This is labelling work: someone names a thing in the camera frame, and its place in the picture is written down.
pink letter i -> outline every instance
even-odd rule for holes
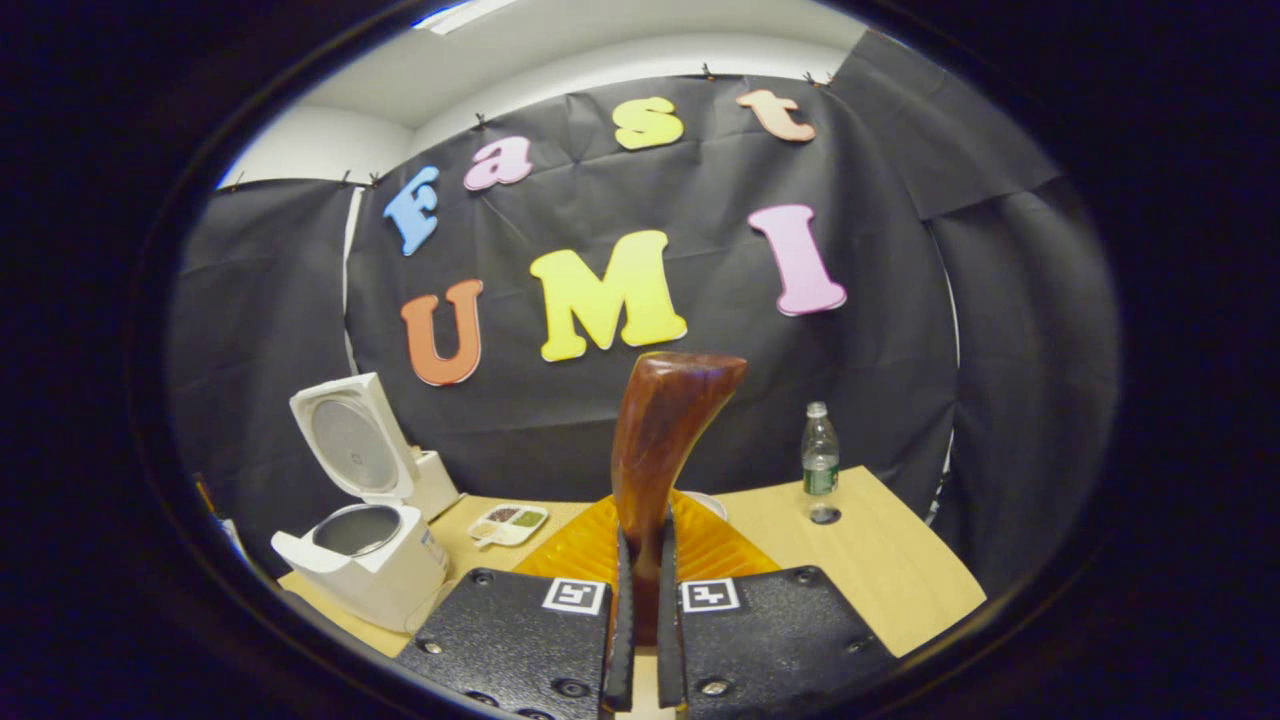
[[[827,277],[818,245],[809,232],[813,209],[808,205],[774,205],[751,213],[746,224],[764,233],[782,275],[778,313],[808,315],[845,304],[847,295]]]

open lid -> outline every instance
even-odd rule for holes
[[[396,505],[417,469],[376,373],[332,380],[289,398],[311,452],[343,492]]]

foam letter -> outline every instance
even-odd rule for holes
[[[623,304],[627,324],[622,328],[622,342],[635,347],[685,337],[689,325],[671,306],[662,268],[666,246],[667,236],[659,231],[622,236],[613,246],[603,281],[572,250],[557,250],[534,260],[529,272],[543,281],[547,300],[543,359],[556,363],[586,352],[586,341],[573,329],[573,315],[595,346],[608,350]]]
[[[753,90],[737,97],[737,104],[755,110],[755,118],[774,137],[791,142],[809,142],[818,135],[809,123],[796,123],[787,110],[799,110],[795,100],[778,97],[768,90]]]
[[[813,209],[808,205],[774,205],[751,213],[746,224],[764,233],[782,275],[778,313],[806,315],[833,310],[845,304],[845,288],[831,282],[809,232]]]
[[[671,145],[685,133],[685,123],[671,114],[675,111],[666,97],[627,100],[613,109],[613,123],[621,128],[613,136],[627,150]]]
[[[476,296],[484,290],[480,281],[462,281],[444,293],[453,304],[458,324],[458,352],[449,360],[435,352],[435,327],[431,313],[439,304],[434,295],[410,300],[401,307],[401,318],[408,332],[408,361],[413,372],[429,386],[461,383],[480,365],[480,315]]]
[[[440,170],[435,169],[434,165],[422,168],[413,176],[413,179],[401,188],[396,197],[392,197],[387,209],[383,210],[383,217],[394,220],[396,228],[404,238],[406,258],[421,247],[431,231],[435,229],[435,215],[428,215],[424,210],[428,213],[435,210],[435,191],[426,183],[438,177],[440,177]]]
[[[513,184],[534,169],[529,161],[529,138],[518,135],[485,145],[471,161],[476,165],[462,178],[467,190],[484,190],[495,182]]]

bottle label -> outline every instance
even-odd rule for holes
[[[838,468],[828,468],[826,470],[805,470],[804,471],[804,491],[808,495],[828,495],[836,489],[836,474]]]

white rice cooker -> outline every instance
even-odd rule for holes
[[[410,448],[376,373],[303,389],[289,406],[320,466],[361,502],[301,538],[276,532],[271,547],[352,615],[416,630],[449,569],[426,525],[458,498],[444,462]]]

